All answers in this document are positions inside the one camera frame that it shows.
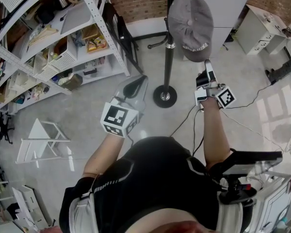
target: round black base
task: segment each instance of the round black base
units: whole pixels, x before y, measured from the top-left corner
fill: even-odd
[[[171,106],[173,106],[176,101],[177,101],[177,92],[176,90],[169,86],[169,89],[168,89],[168,93],[169,93],[169,99],[167,100],[163,100],[162,99],[162,93],[164,92],[164,86],[163,85],[160,85],[159,87],[157,87],[155,90],[154,90],[154,93],[153,93],[153,100],[154,102],[156,103],[156,105],[160,108],[169,108]]]

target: cap brim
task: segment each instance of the cap brim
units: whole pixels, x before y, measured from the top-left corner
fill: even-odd
[[[208,60],[211,55],[211,44],[201,51],[190,51],[182,48],[184,56],[193,62],[204,62]]]

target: gray floor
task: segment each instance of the gray floor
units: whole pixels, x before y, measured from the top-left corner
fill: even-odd
[[[171,74],[171,85],[177,90],[178,100],[168,109],[158,108],[153,100],[154,89],[163,82],[164,46],[147,49],[149,43],[160,38],[139,42],[141,66],[149,77],[146,110],[142,121],[131,133],[134,141],[147,136],[170,135],[194,105],[195,78],[203,70],[201,64],[182,61],[176,55]],[[279,68],[288,60],[282,51],[270,56],[266,51],[246,56],[237,42],[227,43],[211,60],[217,79],[230,86],[237,97],[233,106],[247,105],[269,82],[264,75],[266,68]],[[86,159],[99,146],[105,132],[100,125],[104,103],[109,101],[124,74],[86,84],[71,96],[59,94],[19,111],[14,117],[16,130],[12,133],[14,144],[0,143],[0,163],[12,186],[26,184],[36,189],[50,218],[58,219],[64,191],[73,186],[82,174]],[[174,138],[185,148],[193,148],[193,117],[196,108]],[[247,108],[225,110],[226,114],[245,128],[222,114],[224,127],[231,147],[245,151],[275,151],[291,142],[291,75],[260,92],[254,104]],[[73,160],[50,160],[37,163],[15,164],[21,138],[26,138],[36,118],[57,122],[71,139],[62,150],[72,152]],[[276,143],[273,144],[259,134]],[[196,144],[203,136],[203,114],[196,116]],[[120,153],[129,148],[126,140]],[[202,148],[196,155],[204,161]],[[280,170],[291,172],[291,154],[284,153]]]

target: black t-shirt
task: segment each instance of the black t-shirt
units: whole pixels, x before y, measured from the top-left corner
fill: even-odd
[[[93,178],[82,178],[67,188],[59,223],[69,233],[69,207],[89,191]],[[217,186],[205,167],[170,137],[137,142],[94,182],[97,225],[100,233],[124,233],[134,222],[163,208],[191,213],[215,230],[219,204]]]

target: gray baseball cap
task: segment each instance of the gray baseball cap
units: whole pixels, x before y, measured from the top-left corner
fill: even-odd
[[[209,59],[213,19],[204,0],[174,0],[169,9],[168,27],[176,46],[181,46],[189,60]]]

